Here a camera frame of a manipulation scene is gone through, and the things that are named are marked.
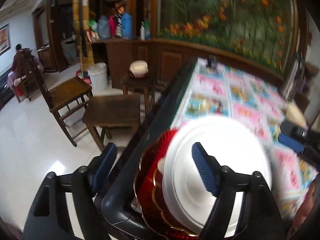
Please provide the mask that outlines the person's right hand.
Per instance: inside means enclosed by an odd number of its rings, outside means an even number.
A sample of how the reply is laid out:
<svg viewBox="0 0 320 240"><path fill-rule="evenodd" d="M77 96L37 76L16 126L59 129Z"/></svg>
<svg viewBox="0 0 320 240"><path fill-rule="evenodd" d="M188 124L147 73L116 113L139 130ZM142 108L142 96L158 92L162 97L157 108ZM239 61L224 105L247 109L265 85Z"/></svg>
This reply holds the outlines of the person's right hand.
<svg viewBox="0 0 320 240"><path fill-rule="evenodd" d="M309 189L305 195L305 198L297 210L294 216L292 226L289 230L287 239L290 239L305 222L306 218L310 214L313 206L316 204L319 198L319 176L317 176L310 184Z"/></svg>

